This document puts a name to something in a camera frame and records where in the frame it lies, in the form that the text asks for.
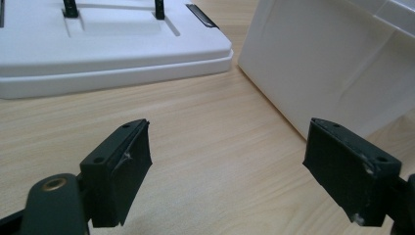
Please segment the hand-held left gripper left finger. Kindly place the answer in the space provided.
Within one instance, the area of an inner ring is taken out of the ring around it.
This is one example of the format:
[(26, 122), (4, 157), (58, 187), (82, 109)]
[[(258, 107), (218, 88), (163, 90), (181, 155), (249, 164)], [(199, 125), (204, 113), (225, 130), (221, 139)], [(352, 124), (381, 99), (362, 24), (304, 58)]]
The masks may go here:
[(88, 195), (86, 210), (94, 227), (123, 225), (152, 165), (149, 122), (123, 124), (81, 163), (81, 183)]

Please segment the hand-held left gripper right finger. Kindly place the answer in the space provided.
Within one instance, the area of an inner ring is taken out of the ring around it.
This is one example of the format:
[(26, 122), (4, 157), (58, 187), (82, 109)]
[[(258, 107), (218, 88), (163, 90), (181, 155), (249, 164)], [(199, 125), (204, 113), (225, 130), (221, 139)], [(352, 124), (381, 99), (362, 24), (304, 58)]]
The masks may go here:
[(383, 224), (401, 162), (340, 124), (310, 121), (303, 165), (350, 221)]

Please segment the white plastic box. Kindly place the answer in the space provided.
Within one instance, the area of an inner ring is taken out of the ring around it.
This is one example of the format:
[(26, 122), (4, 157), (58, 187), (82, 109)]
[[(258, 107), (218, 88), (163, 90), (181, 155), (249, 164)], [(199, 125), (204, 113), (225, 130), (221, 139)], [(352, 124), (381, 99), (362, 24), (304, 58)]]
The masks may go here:
[(415, 109), (415, 0), (259, 0), (238, 64), (301, 134)]

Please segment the white plastic base tray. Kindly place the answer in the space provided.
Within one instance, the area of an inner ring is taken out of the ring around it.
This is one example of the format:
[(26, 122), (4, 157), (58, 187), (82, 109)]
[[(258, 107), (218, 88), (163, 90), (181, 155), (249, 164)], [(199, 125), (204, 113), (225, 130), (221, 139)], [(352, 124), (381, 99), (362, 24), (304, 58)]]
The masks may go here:
[(0, 0), (0, 98), (55, 96), (228, 71), (233, 50), (191, 0)]

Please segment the black strip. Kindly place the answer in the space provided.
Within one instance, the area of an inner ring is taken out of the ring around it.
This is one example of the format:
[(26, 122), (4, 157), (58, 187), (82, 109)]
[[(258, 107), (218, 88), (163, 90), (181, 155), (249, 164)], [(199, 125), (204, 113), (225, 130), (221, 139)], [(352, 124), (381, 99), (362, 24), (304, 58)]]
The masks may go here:
[(192, 12), (195, 17), (206, 27), (217, 28), (217, 24), (196, 4), (187, 4), (186, 7)]

